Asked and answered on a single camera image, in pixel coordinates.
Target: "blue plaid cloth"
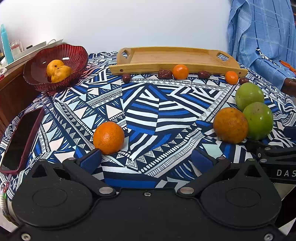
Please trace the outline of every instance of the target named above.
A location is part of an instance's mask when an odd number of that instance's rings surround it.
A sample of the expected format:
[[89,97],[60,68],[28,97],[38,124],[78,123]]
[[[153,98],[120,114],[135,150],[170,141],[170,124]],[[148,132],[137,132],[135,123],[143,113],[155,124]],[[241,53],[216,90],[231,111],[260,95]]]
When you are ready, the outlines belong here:
[[296,29],[289,0],[233,0],[228,35],[229,54],[278,89],[285,78],[295,77],[279,63],[296,67]]

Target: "tray handle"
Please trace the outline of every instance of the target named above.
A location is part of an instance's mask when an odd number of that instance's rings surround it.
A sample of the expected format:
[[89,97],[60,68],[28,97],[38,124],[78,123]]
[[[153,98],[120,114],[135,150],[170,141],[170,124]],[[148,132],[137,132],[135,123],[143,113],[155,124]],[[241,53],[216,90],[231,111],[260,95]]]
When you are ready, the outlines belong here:
[[[227,65],[229,67],[234,67],[234,68],[240,68],[238,62],[232,56],[230,56],[229,54],[227,54],[227,53],[225,53],[223,51],[220,51],[220,50],[209,50],[209,54],[212,57],[215,57],[223,65]],[[220,54],[226,56],[228,58],[228,60],[227,61],[223,61],[222,59],[218,58],[218,56]]]
[[131,58],[133,57],[133,51],[130,48],[123,48],[118,51],[116,61],[117,64],[129,64],[131,62]]

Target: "blue patterned tablecloth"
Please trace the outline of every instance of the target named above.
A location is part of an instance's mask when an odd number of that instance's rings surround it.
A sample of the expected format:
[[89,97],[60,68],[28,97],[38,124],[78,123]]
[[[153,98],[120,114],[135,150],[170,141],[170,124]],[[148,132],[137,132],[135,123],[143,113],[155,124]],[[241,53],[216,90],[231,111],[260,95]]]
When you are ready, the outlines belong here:
[[[124,84],[121,76],[112,75],[108,68],[116,64],[116,54],[91,54],[76,86],[52,97],[41,93],[7,127],[0,143],[1,158],[20,117],[38,107],[45,109],[27,168],[11,180],[10,199],[40,158],[58,163],[92,150],[94,131],[105,121],[120,125],[125,141],[118,153],[103,155],[94,176],[114,187],[179,188],[201,174],[190,160],[196,147],[235,163],[252,157],[242,143],[220,141],[212,125],[220,109],[236,108],[234,97],[239,85],[227,84],[223,76],[200,80],[195,74],[186,80],[159,80],[156,74],[139,74]],[[295,146],[294,140],[283,135],[284,126],[294,126],[296,121],[291,98],[251,70],[247,78],[263,90],[265,104],[274,115],[274,128],[263,142]],[[0,174],[2,181],[6,178]]]

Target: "phone screen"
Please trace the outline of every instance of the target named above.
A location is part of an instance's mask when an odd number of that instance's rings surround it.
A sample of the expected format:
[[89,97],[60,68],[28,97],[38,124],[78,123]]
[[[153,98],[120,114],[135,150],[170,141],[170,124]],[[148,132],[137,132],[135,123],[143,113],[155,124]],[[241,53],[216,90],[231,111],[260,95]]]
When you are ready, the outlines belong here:
[[30,132],[36,122],[41,109],[26,113],[20,119],[8,149],[1,161],[1,171],[14,171],[20,165],[21,157],[24,152]]

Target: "wooden cabinet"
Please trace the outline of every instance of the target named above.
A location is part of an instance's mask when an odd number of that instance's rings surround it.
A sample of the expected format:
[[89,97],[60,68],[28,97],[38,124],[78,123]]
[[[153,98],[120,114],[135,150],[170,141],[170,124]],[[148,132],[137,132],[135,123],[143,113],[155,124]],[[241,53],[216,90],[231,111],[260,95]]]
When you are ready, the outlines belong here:
[[24,65],[25,62],[11,68],[0,80],[0,137],[13,118],[39,94],[24,80],[22,76]]

